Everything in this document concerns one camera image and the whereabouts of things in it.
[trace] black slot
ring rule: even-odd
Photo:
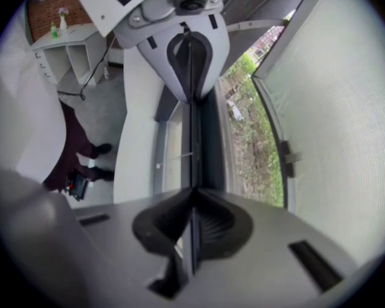
[[[322,292],[342,281],[341,275],[307,241],[288,247]]]
[[[214,30],[217,29],[218,25],[217,25],[216,17],[214,15],[209,15],[209,17],[210,17],[210,22],[211,22],[212,28]]]
[[[168,261],[164,278],[156,279],[148,288],[167,299],[173,299],[187,281],[188,278],[182,269],[182,259],[174,251]]]
[[[184,29],[184,34],[190,33],[190,29],[189,29],[189,27],[188,27],[188,25],[187,25],[186,22],[181,22],[180,25],[181,25],[181,26],[183,27],[183,29]]]
[[[151,47],[152,49],[157,48],[157,44],[155,43],[155,40],[154,40],[153,37],[148,37],[148,38],[147,38],[147,41],[148,41],[148,43],[150,44],[150,47]]]
[[[86,227],[95,223],[102,223],[103,221],[109,220],[108,214],[96,214],[95,216],[84,217],[78,220],[81,226]]]

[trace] brick wall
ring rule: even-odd
[[[285,27],[283,26],[274,26],[267,33],[265,33],[261,38],[259,38],[254,46],[257,49],[264,49],[267,44],[270,46],[274,43],[274,38],[279,37],[281,32],[284,30]]]
[[[66,7],[69,14],[65,17],[67,25],[91,23],[90,17],[85,12],[79,0],[29,0],[27,4],[28,22],[33,41],[50,30],[51,22],[60,26],[58,9]]]

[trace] black cable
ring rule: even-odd
[[[108,51],[110,50],[110,48],[112,47],[112,43],[110,45],[110,47],[107,47],[107,49],[105,50],[104,54],[103,54],[103,57],[101,57],[101,60],[97,63],[97,65],[95,66],[93,72],[91,73],[90,75],[90,78],[87,80],[86,83],[84,83],[84,86],[80,89],[80,93],[79,94],[72,94],[71,92],[66,92],[66,91],[57,91],[57,93],[59,95],[65,95],[65,96],[79,96],[81,98],[82,101],[85,101],[85,96],[83,94],[83,91],[84,89],[86,88],[86,86],[89,84],[91,78],[94,76],[94,73],[96,72],[97,70],[97,67],[98,65],[101,64],[101,62],[104,60],[104,58],[106,57]]]

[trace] white shelf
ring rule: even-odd
[[[58,83],[71,67],[67,50],[65,47],[49,48],[44,50],[44,55]]]
[[[87,50],[84,44],[79,46],[67,46],[67,52],[70,56],[71,65],[78,82],[80,79],[90,72],[89,59],[87,58]]]
[[[65,32],[58,29],[57,38],[53,38],[51,36],[51,32],[48,31],[45,35],[43,35],[31,45],[31,50],[47,49],[49,47],[57,46],[68,46],[71,44],[84,42],[97,32],[97,28],[94,24],[71,25]]]
[[[77,78],[77,81],[80,85],[83,85],[86,81],[89,80],[91,74],[91,70],[89,69],[86,73],[84,73],[82,76]]]

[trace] flower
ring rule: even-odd
[[[69,10],[66,8],[66,7],[61,7],[59,10],[58,10],[58,14],[60,16],[66,16],[69,14]]]

